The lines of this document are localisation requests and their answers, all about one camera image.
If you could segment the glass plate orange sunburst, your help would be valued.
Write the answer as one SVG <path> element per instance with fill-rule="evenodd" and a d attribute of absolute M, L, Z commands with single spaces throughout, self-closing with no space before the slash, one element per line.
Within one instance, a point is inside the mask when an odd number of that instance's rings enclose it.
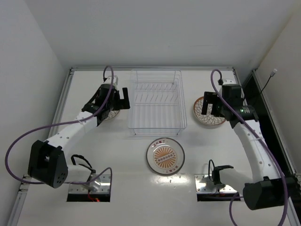
<path fill-rule="evenodd" d="M 177 174 L 185 163 L 185 151 L 172 138 L 155 139 L 146 150 L 146 163 L 151 171 L 161 176 Z"/>

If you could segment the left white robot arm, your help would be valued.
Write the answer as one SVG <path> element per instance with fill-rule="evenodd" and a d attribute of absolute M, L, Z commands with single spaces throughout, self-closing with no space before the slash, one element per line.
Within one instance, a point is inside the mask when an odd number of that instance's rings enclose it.
<path fill-rule="evenodd" d="M 69 151 L 92 129 L 109 117 L 111 111 L 129 109 L 127 88 L 120 98 L 116 75 L 109 76 L 84 105 L 75 118 L 61 131 L 45 141 L 36 141 L 31 148 L 28 174 L 52 188 L 63 183 L 87 183 L 92 177 L 91 167 L 67 163 Z"/>

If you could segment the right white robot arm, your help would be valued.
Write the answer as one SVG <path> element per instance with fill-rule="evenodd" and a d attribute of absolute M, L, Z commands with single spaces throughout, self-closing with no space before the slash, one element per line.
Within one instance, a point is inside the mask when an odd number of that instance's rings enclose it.
<path fill-rule="evenodd" d="M 260 137 L 258 115 L 251 105 L 244 105 L 241 87 L 224 79 L 220 89 L 204 93 L 205 106 L 212 105 L 210 114 L 223 117 L 238 136 L 249 161 L 249 178 L 230 165 L 214 166 L 211 180 L 215 185 L 227 184 L 242 194 L 247 207 L 259 210 L 277 206 L 288 207 L 295 186 L 293 177 L 285 177 L 275 157 Z"/>

